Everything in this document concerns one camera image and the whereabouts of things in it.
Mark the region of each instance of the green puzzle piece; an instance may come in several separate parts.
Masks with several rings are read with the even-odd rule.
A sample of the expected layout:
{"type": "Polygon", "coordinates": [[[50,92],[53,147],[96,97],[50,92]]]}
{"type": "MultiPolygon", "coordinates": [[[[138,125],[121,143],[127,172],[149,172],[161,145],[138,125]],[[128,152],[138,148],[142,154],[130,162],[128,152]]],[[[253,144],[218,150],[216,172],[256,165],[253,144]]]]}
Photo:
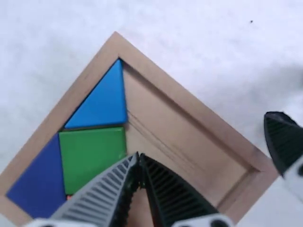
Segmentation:
{"type": "Polygon", "coordinates": [[[74,194],[93,177],[126,156],[124,128],[59,133],[64,187],[74,194]]]}

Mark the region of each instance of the square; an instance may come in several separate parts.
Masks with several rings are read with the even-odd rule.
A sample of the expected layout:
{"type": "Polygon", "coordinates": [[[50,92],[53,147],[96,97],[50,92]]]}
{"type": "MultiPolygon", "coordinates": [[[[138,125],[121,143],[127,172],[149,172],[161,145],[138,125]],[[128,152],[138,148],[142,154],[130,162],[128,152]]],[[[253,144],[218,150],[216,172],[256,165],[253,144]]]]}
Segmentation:
{"type": "Polygon", "coordinates": [[[126,156],[123,127],[63,131],[59,138],[66,194],[76,193],[126,156]]]}

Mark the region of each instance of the wooden board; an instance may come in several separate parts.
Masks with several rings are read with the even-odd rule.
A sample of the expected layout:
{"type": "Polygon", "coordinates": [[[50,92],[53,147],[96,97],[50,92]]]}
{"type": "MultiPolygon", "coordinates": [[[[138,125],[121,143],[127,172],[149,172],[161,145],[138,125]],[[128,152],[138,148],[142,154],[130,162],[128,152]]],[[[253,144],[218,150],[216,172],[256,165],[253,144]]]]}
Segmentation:
{"type": "MultiPolygon", "coordinates": [[[[276,179],[271,160],[118,33],[1,174],[0,212],[19,225],[30,220],[5,197],[7,190],[118,58],[124,62],[128,152],[165,164],[237,223],[276,179]]],[[[144,191],[134,196],[129,226],[152,226],[144,191]]]]}

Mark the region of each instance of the wooden frame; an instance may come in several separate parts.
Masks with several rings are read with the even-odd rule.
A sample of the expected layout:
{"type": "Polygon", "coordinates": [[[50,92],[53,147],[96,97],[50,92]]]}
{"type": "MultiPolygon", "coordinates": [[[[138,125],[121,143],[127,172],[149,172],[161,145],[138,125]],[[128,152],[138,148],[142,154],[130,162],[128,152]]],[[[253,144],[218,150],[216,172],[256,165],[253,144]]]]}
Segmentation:
{"type": "MultiPolygon", "coordinates": [[[[5,196],[6,192],[118,58],[127,64],[125,74],[140,74],[155,92],[161,92],[163,98],[172,103],[173,108],[180,109],[189,121],[198,124],[203,129],[203,133],[207,135],[208,139],[220,144],[229,157],[245,168],[245,174],[241,175],[237,183],[228,190],[222,199],[216,202],[216,207],[220,212],[227,214],[234,222],[238,222],[277,178],[278,175],[271,159],[118,33],[114,33],[106,41],[94,59],[1,174],[0,212],[17,225],[31,220],[29,215],[5,196]]],[[[130,124],[136,125],[136,118],[130,110],[128,112],[130,124]]],[[[148,131],[143,132],[144,129],[139,129],[139,131],[144,137],[149,137],[148,131]]],[[[194,187],[200,192],[203,191],[197,185],[194,187]]]]}

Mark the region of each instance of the dark blue triangle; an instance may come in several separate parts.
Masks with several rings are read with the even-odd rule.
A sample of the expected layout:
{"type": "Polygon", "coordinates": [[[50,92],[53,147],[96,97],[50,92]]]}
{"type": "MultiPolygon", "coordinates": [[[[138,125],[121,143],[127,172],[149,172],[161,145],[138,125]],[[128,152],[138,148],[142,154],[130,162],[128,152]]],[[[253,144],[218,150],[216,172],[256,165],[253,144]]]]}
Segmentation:
{"type": "Polygon", "coordinates": [[[49,218],[66,201],[58,134],[14,183],[7,197],[32,218],[49,218]]]}
{"type": "Polygon", "coordinates": [[[122,62],[117,60],[68,120],[65,128],[121,124],[126,121],[122,62]]]}

